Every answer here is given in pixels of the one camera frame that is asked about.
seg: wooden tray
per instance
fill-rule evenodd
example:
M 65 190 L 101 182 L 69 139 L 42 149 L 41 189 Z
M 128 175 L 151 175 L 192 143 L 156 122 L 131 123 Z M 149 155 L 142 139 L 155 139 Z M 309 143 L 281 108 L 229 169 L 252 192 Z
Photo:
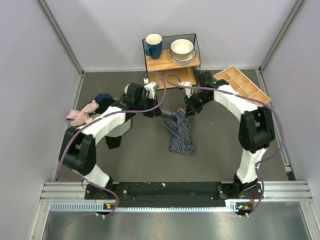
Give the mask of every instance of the wooden tray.
M 171 69 L 171 70 L 167 70 L 167 71 L 159 71 L 158 72 L 162 77 L 164 77 L 167 73 L 174 73 L 177 74 L 179 76 L 179 78 L 181 79 L 182 82 L 184 81 L 188 81 L 191 82 L 191 84 L 194 86 L 197 84 L 195 75 L 194 75 L 194 71 L 191 67 L 187 67 L 187 68 L 178 68 L 178 69 Z M 150 74 L 148 76 L 148 80 L 149 82 L 156 82 L 159 84 L 159 88 L 158 90 L 164 89 L 164 83 L 161 81 L 161 79 L 155 75 L 155 74 Z M 168 80 L 170 82 L 173 82 L 175 84 L 178 84 L 179 81 L 175 76 L 169 75 L 168 76 Z M 167 89 L 172 89 L 172 88 L 176 88 L 176 86 L 173 86 L 169 83 L 165 83 L 165 86 Z
M 189 65 L 181 66 L 175 64 L 170 55 L 170 49 L 163 49 L 160 58 L 152 59 L 150 56 L 145 56 L 146 61 L 146 70 L 147 72 L 158 72 L 158 71 L 165 71 L 171 69 L 182 69 L 182 68 L 189 68 L 189 67 L 196 67 L 200 66 L 200 60 L 198 53 L 196 54 L 195 58 L 190 62 Z
M 236 66 L 231 66 L 221 72 L 218 72 L 214 75 L 214 78 L 217 80 L 226 80 L 241 96 L 259 100 L 265 104 L 271 101 L 271 99 Z M 260 105 L 254 101 L 250 102 L 258 106 Z

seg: metal floor panel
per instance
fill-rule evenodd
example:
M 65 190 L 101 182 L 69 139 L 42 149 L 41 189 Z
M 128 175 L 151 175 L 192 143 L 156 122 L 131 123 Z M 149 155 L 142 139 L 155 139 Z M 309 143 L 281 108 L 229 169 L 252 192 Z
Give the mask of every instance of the metal floor panel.
M 259 85 L 255 70 L 243 70 L 243 73 Z M 143 84 L 144 75 L 142 71 L 86 73 L 77 109 L 82 109 L 99 93 L 120 97 L 127 84 Z M 160 99 L 163 90 L 157 91 L 157 95 Z M 169 111 L 185 108 L 184 96 L 183 90 L 169 89 L 160 108 Z M 208 103 L 199 115 L 189 120 L 196 147 L 194 156 L 170 152 L 171 133 L 160 119 L 137 114 L 119 148 L 109 150 L 106 143 L 100 141 L 96 147 L 97 164 L 116 182 L 233 181 L 242 154 L 238 141 L 239 121 L 217 102 Z M 273 141 L 265 156 L 277 149 L 278 145 Z M 63 172 L 68 176 L 76 175 L 66 167 Z M 260 172 L 265 181 L 288 180 L 281 156 L 263 164 Z M 59 181 L 78 182 L 79 178 L 61 176 Z
M 50 212 L 43 240 L 310 240 L 298 202 L 262 203 L 250 218 L 235 213 L 119 212 L 102 220 L 83 212 Z

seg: bowl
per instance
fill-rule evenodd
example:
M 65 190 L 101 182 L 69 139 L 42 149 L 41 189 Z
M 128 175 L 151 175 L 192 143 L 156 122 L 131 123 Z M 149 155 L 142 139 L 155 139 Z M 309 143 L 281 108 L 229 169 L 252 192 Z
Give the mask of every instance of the bowl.
M 187 39 L 177 39 L 171 43 L 171 55 L 174 56 L 176 60 L 183 61 L 189 58 L 193 50 L 193 43 Z
M 189 54 L 188 58 L 186 58 L 184 60 L 176 59 L 174 56 L 174 52 L 172 50 L 170 51 L 170 54 L 171 54 L 171 59 L 175 64 L 180 65 L 180 66 L 187 66 L 196 57 L 197 51 L 195 49 L 193 49 L 191 51 L 191 53 Z

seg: blue mug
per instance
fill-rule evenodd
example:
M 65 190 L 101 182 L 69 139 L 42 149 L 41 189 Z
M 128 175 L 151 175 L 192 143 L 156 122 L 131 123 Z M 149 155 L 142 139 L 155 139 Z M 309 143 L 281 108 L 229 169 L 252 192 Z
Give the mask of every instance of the blue mug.
M 145 54 L 150 56 L 152 59 L 160 58 L 162 51 L 162 37 L 159 34 L 149 34 L 146 38 L 146 49 Z

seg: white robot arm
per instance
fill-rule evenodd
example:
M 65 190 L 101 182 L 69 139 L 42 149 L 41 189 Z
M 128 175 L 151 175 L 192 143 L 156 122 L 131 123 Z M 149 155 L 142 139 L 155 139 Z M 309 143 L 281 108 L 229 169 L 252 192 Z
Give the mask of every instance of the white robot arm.
M 155 82 L 150 82 L 145 86 L 136 83 L 129 84 L 125 88 L 125 94 L 121 101 L 114 101 L 105 112 L 95 119 L 97 122 L 86 128 L 84 128 L 85 125 L 78 128 L 68 128 L 63 138 L 59 159 L 61 159 L 67 144 L 74 134 L 79 129 L 84 128 L 73 141 L 63 160 L 63 164 L 100 187 L 105 188 L 108 184 L 112 184 L 112 178 L 96 164 L 96 145 L 106 137 L 107 144 L 111 148 L 108 141 L 121 137 L 129 130 L 131 118 L 135 113 L 111 113 L 123 110 L 145 110 L 156 106 L 158 102 L 155 91 L 158 87 L 159 85 Z M 160 116 L 161 113 L 161 110 L 156 108 L 153 111 L 144 113 L 144 115 L 153 118 Z M 119 146 L 119 140 L 112 143 L 112 148 Z
M 234 176 L 234 192 L 241 193 L 257 185 L 257 163 L 275 139 L 272 114 L 269 108 L 257 106 L 235 95 L 238 93 L 225 81 L 213 79 L 209 72 L 200 75 L 200 87 L 226 91 L 202 90 L 197 93 L 186 92 L 187 116 L 201 112 L 203 106 L 216 101 L 225 106 L 240 122 L 238 139 L 243 148 L 240 167 Z

